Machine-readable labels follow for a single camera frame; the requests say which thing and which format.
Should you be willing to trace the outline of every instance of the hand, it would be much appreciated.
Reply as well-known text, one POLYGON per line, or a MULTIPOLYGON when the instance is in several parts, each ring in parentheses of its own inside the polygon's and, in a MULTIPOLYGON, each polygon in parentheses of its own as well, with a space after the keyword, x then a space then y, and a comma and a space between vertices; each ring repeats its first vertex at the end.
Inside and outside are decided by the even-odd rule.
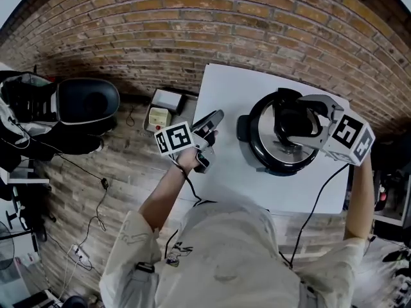
MULTIPOLYGON (((214 131, 214 136, 218 135, 218 131, 214 131)), ((180 164, 188 174, 192 169, 199 166, 196 159, 198 150, 194 147, 187 148, 181 152, 177 159, 177 163, 180 164)))

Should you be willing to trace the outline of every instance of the small white box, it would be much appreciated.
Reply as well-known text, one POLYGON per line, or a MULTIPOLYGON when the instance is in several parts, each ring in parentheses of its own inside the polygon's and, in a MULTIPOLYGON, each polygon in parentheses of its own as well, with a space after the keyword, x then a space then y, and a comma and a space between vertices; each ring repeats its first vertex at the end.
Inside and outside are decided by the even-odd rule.
POLYGON ((171 123, 171 114, 165 108, 152 107, 148 114, 148 123, 154 127, 165 128, 171 123))

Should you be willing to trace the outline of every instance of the electronic device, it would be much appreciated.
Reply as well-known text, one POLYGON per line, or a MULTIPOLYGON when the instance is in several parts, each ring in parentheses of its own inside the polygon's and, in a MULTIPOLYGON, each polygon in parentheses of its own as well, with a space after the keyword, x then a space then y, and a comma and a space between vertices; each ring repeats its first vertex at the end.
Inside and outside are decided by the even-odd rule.
POLYGON ((248 164, 277 176, 296 174, 319 151, 359 166, 375 140, 364 118, 330 96, 303 96, 286 88, 265 96, 249 115, 238 118, 237 138, 248 164))
POLYGON ((154 137, 161 156, 195 147, 198 150, 196 159, 200 165, 194 170, 206 173, 215 160, 212 147, 215 143, 214 131, 223 118, 223 111, 215 110, 196 122, 191 129, 187 122, 183 122, 159 130, 154 137))

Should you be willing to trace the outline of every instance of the power cord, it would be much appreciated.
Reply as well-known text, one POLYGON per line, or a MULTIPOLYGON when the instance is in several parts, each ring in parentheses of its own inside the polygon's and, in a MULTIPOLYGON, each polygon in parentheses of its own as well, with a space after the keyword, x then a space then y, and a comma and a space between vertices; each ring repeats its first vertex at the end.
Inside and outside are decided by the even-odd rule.
POLYGON ((364 252, 364 254, 363 254, 363 256, 362 256, 363 258, 364 258, 365 255, 368 253, 368 250, 370 250, 371 243, 374 242, 375 239, 376 239, 376 236, 372 236, 372 237, 368 240, 368 247, 367 247, 366 251, 364 252))
POLYGON ((133 112, 134 112, 134 105, 131 106, 131 111, 130 113, 128 113, 128 116, 126 118, 126 124, 131 128, 136 124, 136 122, 134 121, 132 117, 133 112))
MULTIPOLYGON (((199 197, 199 196, 196 194, 196 192, 195 192, 195 190, 194 190, 193 183, 192 183, 191 180, 188 178, 188 175, 187 175, 187 173, 186 173, 186 170, 184 170, 184 168, 174 159, 174 154, 168 155, 168 157, 169 157, 170 160, 174 163, 174 165, 180 169, 181 173, 182 173, 183 176, 184 176, 184 179, 186 179, 187 183, 189 184, 189 186, 190 186, 190 188, 191 188, 191 192, 193 192, 194 197, 197 199, 197 202, 194 203, 193 207, 197 206, 197 205, 202 201, 202 199, 201 199, 201 197, 199 197)), ((166 248, 165 248, 165 250, 164 250, 164 258, 165 258, 165 259, 167 258, 168 245, 169 245, 171 239, 173 239, 173 237, 177 234, 178 231, 179 231, 179 230, 177 229, 177 230, 174 232, 174 234, 171 235, 170 238, 167 240, 166 248)))
MULTIPOLYGON (((54 239, 49 233, 47 234, 47 237, 48 238, 50 238, 53 242, 56 242, 56 244, 58 245, 58 247, 64 252, 64 253, 66 253, 66 250, 61 246, 61 244, 56 240, 56 239, 54 239)), ((74 263, 76 263, 76 261, 72 258, 72 257, 70 257, 70 255, 67 255, 67 257, 69 257, 69 259, 71 260, 71 261, 73 261, 74 263)), ((85 270, 87 270, 87 271, 91 271, 91 270, 95 270, 96 272, 97 272, 97 270, 92 266, 92 265, 90 265, 90 266, 86 266, 86 265, 84 265, 84 264, 82 264, 82 262, 80 262, 80 264, 79 264, 79 267, 81 267, 81 268, 83 268, 83 269, 85 269, 85 270)))
POLYGON ((89 171, 85 170, 84 168, 80 167, 78 164, 75 164, 73 161, 70 161, 68 158, 65 158, 65 157, 64 157, 63 155, 61 155, 61 154, 56 154, 56 156, 61 157, 63 160, 66 160, 67 162, 69 162, 69 163, 71 163, 72 165, 76 166, 78 169, 81 169, 81 170, 83 170, 85 173, 88 173, 89 175, 97 178, 98 180, 101 181, 102 184, 103 184, 103 180, 107 181, 107 179, 105 179, 105 178, 100 178, 100 177, 92 174, 91 172, 89 172, 89 171))
POLYGON ((291 267, 291 262, 279 250, 278 250, 278 253, 280 253, 281 258, 283 258, 284 261, 289 265, 289 267, 291 267))
POLYGON ((73 246, 74 246, 73 244, 70 246, 70 249, 67 251, 67 254, 66 254, 66 270, 64 271, 63 290, 62 290, 60 296, 58 297, 58 299, 60 299, 60 298, 62 297, 64 291, 66 290, 66 287, 69 285, 69 283, 70 283, 70 281, 71 281, 71 278, 73 277, 74 272, 76 271, 76 267, 77 267, 77 265, 78 265, 78 263, 80 262, 80 259, 81 259, 81 257, 80 257, 80 258, 78 259, 78 261, 76 262, 76 264, 74 265, 74 270, 73 270, 73 273, 71 274, 70 281, 69 281, 69 282, 67 283, 67 285, 66 285, 67 268, 68 268, 68 266, 69 266, 69 253, 70 253, 70 251, 73 249, 73 246))
POLYGON ((24 161, 29 161, 29 160, 35 160, 35 158, 24 158, 23 160, 20 161, 20 163, 23 163, 24 161))
POLYGON ((27 145, 25 145, 25 147, 18 147, 14 144, 12 144, 11 142, 8 142, 6 140, 4 140, 3 138, 0 138, 2 141, 4 141, 6 144, 9 144, 11 146, 13 146, 14 148, 17 148, 18 150, 25 150, 29 145, 30 145, 30 138, 28 139, 27 145))
POLYGON ((319 199, 320 199, 320 195, 321 195, 321 193, 322 193, 322 190, 325 188, 325 186, 327 186, 327 184, 331 181, 331 179, 333 179, 337 174, 339 174, 341 171, 343 171, 348 165, 349 165, 349 164, 346 164, 344 167, 341 167, 338 171, 336 171, 331 177, 329 177, 329 178, 327 179, 327 181, 324 183, 324 185, 322 185, 322 187, 321 187, 321 189, 320 189, 320 191, 319 191, 319 194, 317 195, 317 199, 315 200, 315 203, 314 203, 314 206, 313 206, 313 210, 311 211, 310 215, 308 216, 306 222, 305 222, 305 223, 303 224, 303 226, 301 227, 300 232, 299 232, 299 234, 298 234, 297 242, 296 242, 296 244, 295 244, 295 248, 294 248, 294 251, 293 251, 293 255, 291 256, 291 260, 290 260, 290 262, 289 262, 289 265, 290 265, 291 269, 293 268, 293 261, 294 261, 295 253, 297 252, 297 249, 298 249, 298 244, 300 243, 300 238, 301 238, 302 231, 304 230, 304 227, 308 224, 308 222, 310 221, 311 217, 313 216, 314 210, 315 210, 315 208, 316 208, 316 206, 317 206, 317 203, 319 202, 319 199))
POLYGON ((104 201, 104 199, 105 199, 105 197, 106 197, 106 195, 107 195, 107 190, 108 190, 108 187, 105 188, 104 195, 103 195, 103 197, 101 198, 100 202, 98 202, 98 204, 97 204, 97 207, 96 207, 96 215, 93 216, 93 217, 91 217, 90 220, 89 220, 89 224, 87 225, 87 233, 86 233, 86 235, 85 235, 84 240, 78 245, 77 250, 76 250, 76 253, 79 251, 81 245, 83 245, 84 242, 86 242, 86 240, 87 240, 87 238, 88 238, 88 236, 89 236, 89 232, 90 232, 90 224, 91 224, 91 221, 93 221, 94 218, 96 218, 96 219, 98 220, 98 223, 99 223, 99 225, 100 225, 101 230, 102 230, 103 232, 106 231, 104 222, 103 222, 103 220, 101 220, 100 215, 98 214, 98 208, 99 208, 100 205, 103 203, 103 201, 104 201))
POLYGON ((398 244, 398 243, 396 243, 396 242, 394 242, 394 241, 390 241, 389 239, 384 239, 384 238, 382 238, 382 237, 380 237, 380 236, 377 236, 377 235, 374 235, 374 234, 373 234, 372 236, 373 236, 373 237, 376 237, 376 238, 378 238, 378 239, 381 239, 382 241, 385 241, 385 242, 394 244, 394 245, 396 245, 396 246, 399 246, 400 248, 404 248, 404 249, 410 251, 410 248, 407 247, 407 246, 405 246, 405 245, 398 244))

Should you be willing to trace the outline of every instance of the black cable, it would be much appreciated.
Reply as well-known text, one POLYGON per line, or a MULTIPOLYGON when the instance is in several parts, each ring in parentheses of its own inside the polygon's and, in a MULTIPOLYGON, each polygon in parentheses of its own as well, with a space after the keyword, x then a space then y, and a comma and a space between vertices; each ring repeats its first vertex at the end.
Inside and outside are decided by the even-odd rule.
MULTIPOLYGON (((58 247, 59 247, 64 253, 67 253, 67 250, 65 250, 65 249, 61 246, 61 244, 60 244, 56 239, 53 239, 53 237, 52 237, 49 233, 47 233, 47 237, 49 237, 52 241, 56 242, 56 244, 58 245, 58 247)), ((68 255, 68 257, 69 257, 70 260, 73 261, 75 264, 77 263, 77 261, 75 261, 72 257, 70 257, 70 255, 68 255)), ((83 268, 83 269, 85 269, 85 270, 87 270, 87 271, 91 271, 91 270, 92 270, 92 268, 88 269, 88 268, 87 268, 88 266, 83 265, 83 263, 82 263, 81 261, 80 261, 80 263, 79 263, 78 265, 79 265, 81 268, 83 268)))
POLYGON ((89 260, 89 262, 90 262, 90 267, 91 267, 91 269, 94 270, 100 277, 102 277, 103 275, 102 275, 96 268, 93 267, 93 265, 92 265, 92 263, 91 263, 90 260, 89 260))
POLYGON ((64 156, 62 156, 61 154, 63 154, 63 152, 60 151, 58 148, 55 148, 55 147, 52 146, 52 145, 49 145, 49 144, 46 144, 45 142, 41 142, 41 141, 38 141, 37 139, 34 139, 34 138, 26 131, 26 129, 24 129, 21 125, 17 124, 17 126, 18 126, 22 131, 24 131, 25 133, 27 133, 27 135, 29 136, 30 139, 33 139, 34 141, 37 141, 37 142, 40 143, 40 144, 43 144, 43 145, 45 145, 45 146, 49 146, 49 147, 53 148, 54 150, 59 151, 60 154, 56 153, 55 155, 61 157, 63 160, 66 160, 67 162, 71 163, 72 165, 78 167, 79 169, 83 170, 85 173, 88 173, 89 175, 97 178, 98 180, 100 180, 100 181, 103 183, 103 180, 104 180, 105 178, 97 177, 96 175, 92 174, 91 172, 87 171, 86 169, 80 167, 78 164, 75 164, 73 161, 70 161, 68 158, 65 158, 64 156))
POLYGON ((372 243, 372 241, 369 239, 369 240, 368 240, 368 247, 367 247, 366 251, 364 252, 364 255, 362 256, 363 258, 364 258, 365 255, 368 253, 368 250, 370 250, 371 243, 372 243))
POLYGON ((374 235, 374 234, 373 234, 372 236, 375 236, 375 237, 377 237, 378 239, 382 239, 382 240, 385 241, 385 242, 392 243, 392 244, 394 244, 394 245, 396 245, 396 246, 399 246, 400 248, 407 249, 408 251, 410 250, 409 247, 407 247, 407 246, 405 246, 405 245, 398 244, 398 243, 396 243, 396 242, 394 242, 394 241, 390 241, 389 239, 384 239, 384 238, 382 238, 382 237, 380 237, 380 236, 377 236, 377 235, 374 235))
POLYGON ((174 163, 174 165, 175 165, 176 167, 178 167, 178 168, 181 170, 184 178, 187 180, 187 183, 190 185, 190 188, 191 188, 191 191, 193 192, 194 197, 198 200, 198 201, 194 204, 194 207, 195 207, 196 205, 198 205, 198 204, 202 201, 202 199, 201 199, 199 196, 197 196, 197 194, 196 194, 196 192, 195 192, 195 190, 194 190, 193 183, 192 183, 191 180, 188 178, 188 175, 187 175, 187 173, 186 173, 186 170, 184 170, 183 167, 180 166, 180 164, 178 164, 174 159, 173 159, 173 163, 174 163))
POLYGON ((327 184, 330 182, 331 179, 333 179, 337 174, 339 174, 341 171, 343 171, 348 165, 349 165, 349 164, 346 164, 344 167, 342 167, 342 168, 340 168, 338 171, 336 171, 331 177, 328 178, 328 180, 327 180, 327 181, 324 183, 324 185, 321 187, 321 189, 320 189, 320 191, 319 191, 319 194, 317 195, 317 199, 315 200, 315 203, 314 203, 314 206, 313 206, 313 210, 311 211, 310 215, 308 216, 306 222, 305 222, 305 223, 303 224, 303 226, 301 227, 300 232, 299 232, 299 234, 298 234, 297 242, 296 242, 296 244, 295 244, 295 248, 294 248, 294 251, 293 251, 293 255, 291 256, 291 260, 290 260, 290 267, 291 267, 291 269, 293 268, 294 256, 295 256, 295 253, 297 252, 298 244, 300 243, 300 238, 301 238, 302 231, 304 230, 304 227, 305 227, 305 226, 307 225, 307 223, 310 221, 310 219, 311 219, 311 217, 312 217, 312 215, 313 215, 313 213, 314 213, 315 207, 317 206, 317 203, 319 202, 319 198, 320 198, 320 195, 321 195, 321 193, 322 193, 322 190, 325 188, 325 186, 327 186, 327 184))
MULTIPOLYGON (((184 170, 184 168, 183 168, 180 164, 177 163, 177 161, 174 159, 174 154, 172 154, 172 155, 170 156, 170 158, 171 158, 171 160, 173 161, 174 165, 181 170, 184 178, 186 179, 187 183, 190 185, 191 191, 193 192, 194 197, 197 199, 197 202, 194 203, 193 207, 197 206, 197 205, 202 201, 202 199, 201 199, 201 197, 199 197, 199 196, 196 194, 196 192, 195 192, 195 190, 194 190, 193 183, 192 183, 191 180, 188 178, 188 175, 187 175, 187 173, 186 173, 186 170, 184 170)), ((175 236, 175 234, 177 234, 178 231, 179 231, 179 230, 177 229, 177 230, 175 231, 175 233, 174 233, 173 235, 171 235, 171 237, 168 239, 168 241, 167 241, 167 243, 166 243, 166 248, 165 248, 165 250, 164 250, 164 258, 167 258, 168 244, 170 243, 171 239, 175 236)))
POLYGON ((103 181, 103 179, 102 179, 102 178, 97 177, 96 175, 92 174, 91 172, 89 172, 89 171, 87 171, 87 170, 83 169, 83 168, 82 168, 82 167, 80 167, 78 164, 75 164, 74 162, 70 161, 68 158, 65 158, 65 157, 64 157, 64 156, 62 156, 61 154, 56 154, 56 155, 57 155, 58 157, 61 157, 63 160, 66 160, 67 162, 70 162, 72 165, 74 165, 74 166, 78 167, 79 169, 83 170, 85 173, 88 173, 89 175, 91 175, 91 176, 93 176, 93 177, 97 178, 98 180, 103 181))
POLYGON ((289 266, 291 266, 291 262, 288 261, 288 260, 286 259, 286 257, 285 257, 280 251, 278 251, 278 253, 280 253, 280 256, 285 260, 285 262, 287 262, 287 264, 288 264, 289 266))
POLYGON ((167 243, 166 243, 166 249, 164 251, 164 258, 167 259, 167 250, 168 250, 168 243, 170 243, 171 239, 175 236, 175 234, 177 234, 179 230, 177 229, 173 235, 171 235, 171 237, 168 239, 167 243))
POLYGON ((131 111, 130 111, 130 113, 128 114, 128 116, 127 116, 127 118, 126 118, 126 124, 127 124, 129 127, 133 127, 133 126, 136 124, 136 122, 134 121, 133 117, 131 116, 133 112, 134 112, 134 106, 132 105, 132 106, 131 106, 131 111), (128 119, 130 119, 130 120, 133 122, 133 124, 129 124, 129 123, 128 123, 128 119))
POLYGON ((24 160, 21 160, 20 163, 23 163, 24 161, 27 161, 27 160, 35 160, 35 158, 25 158, 24 160))
POLYGON ((97 204, 97 207, 96 207, 96 215, 93 216, 93 217, 91 217, 90 220, 89 220, 89 224, 88 224, 88 226, 87 226, 87 233, 86 233, 86 235, 85 235, 84 240, 78 245, 77 250, 79 250, 80 247, 81 247, 81 245, 83 245, 84 242, 86 242, 86 240, 87 240, 87 238, 88 238, 88 236, 89 236, 89 232, 90 232, 91 221, 93 221, 94 218, 96 218, 96 219, 98 220, 98 223, 100 224, 101 230, 102 230, 103 232, 106 231, 104 222, 103 222, 103 220, 101 220, 100 215, 98 214, 98 208, 99 208, 100 205, 103 203, 106 195, 107 195, 107 189, 105 190, 104 195, 103 195, 103 197, 101 198, 100 202, 98 202, 98 204, 97 204))

